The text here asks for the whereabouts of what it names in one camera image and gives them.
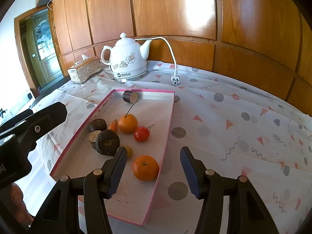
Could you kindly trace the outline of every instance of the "red tomato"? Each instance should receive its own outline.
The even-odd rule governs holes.
[[[138,127],[133,134],[135,140],[140,143],[147,141],[147,139],[149,138],[149,135],[150,135],[149,129],[143,126]]]

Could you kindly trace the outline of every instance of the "white teapot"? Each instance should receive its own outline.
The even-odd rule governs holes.
[[[109,65],[115,79],[125,82],[129,79],[137,80],[147,75],[146,59],[149,56],[149,45],[152,40],[146,40],[142,46],[132,38],[127,38],[124,32],[120,35],[114,47],[104,46],[101,60]],[[110,50],[110,60],[104,60],[105,50]]]

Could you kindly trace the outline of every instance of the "tray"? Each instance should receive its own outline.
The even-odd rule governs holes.
[[[71,178],[86,176],[112,158],[103,156],[92,148],[87,137],[89,123],[102,118],[110,124],[114,119],[118,120],[126,114],[132,104],[123,101],[122,94],[125,90],[111,91],[83,122],[51,170],[50,176],[54,180],[63,175]],[[138,101],[130,113],[136,116],[139,126],[148,127],[152,124],[154,126],[151,128],[148,141],[144,143],[135,141],[133,134],[117,131],[121,146],[129,145],[133,149],[133,154],[127,161],[117,192],[110,200],[105,200],[105,206],[109,216],[131,224],[144,225],[148,219],[159,175],[155,181],[140,181],[132,173],[132,163],[138,156],[150,155],[155,158],[161,171],[173,110],[174,91],[150,89],[133,91],[138,92]]]

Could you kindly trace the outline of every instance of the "patterned tablecloth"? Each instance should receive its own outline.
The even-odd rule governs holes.
[[[202,201],[191,194],[180,164],[182,146],[222,176],[247,176],[281,234],[294,233],[312,205],[311,118],[279,98],[237,80],[179,65],[181,83],[170,83],[174,66],[149,62],[140,81],[119,84],[103,71],[82,85],[69,81],[42,99],[36,109],[60,101],[66,121],[41,138],[37,152],[46,174],[77,128],[114,88],[175,91],[167,150],[151,213],[145,226],[110,218],[113,233],[194,233]],[[220,233],[226,233],[225,197]],[[79,201],[81,228],[86,232]]]

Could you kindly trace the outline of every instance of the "kettle spout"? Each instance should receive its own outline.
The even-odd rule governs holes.
[[[146,40],[141,46],[140,46],[140,53],[142,55],[142,58],[144,60],[147,59],[149,56],[149,45],[151,44],[152,40]]]

